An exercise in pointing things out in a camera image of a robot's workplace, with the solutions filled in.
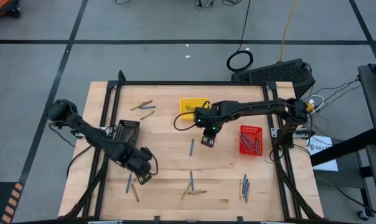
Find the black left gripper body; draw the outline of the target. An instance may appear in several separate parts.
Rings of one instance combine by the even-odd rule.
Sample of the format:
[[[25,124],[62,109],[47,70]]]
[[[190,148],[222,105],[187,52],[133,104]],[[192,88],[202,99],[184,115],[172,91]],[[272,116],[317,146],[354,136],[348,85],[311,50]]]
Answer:
[[[147,175],[150,173],[153,154],[147,147],[136,149],[128,147],[121,156],[121,166],[134,172],[136,175]]]

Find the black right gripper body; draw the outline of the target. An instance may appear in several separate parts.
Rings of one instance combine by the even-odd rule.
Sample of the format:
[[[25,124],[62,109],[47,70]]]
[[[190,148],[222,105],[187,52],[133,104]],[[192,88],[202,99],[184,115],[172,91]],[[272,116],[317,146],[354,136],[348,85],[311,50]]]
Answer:
[[[220,123],[204,123],[202,127],[204,128],[203,135],[209,139],[215,139],[221,130]]]

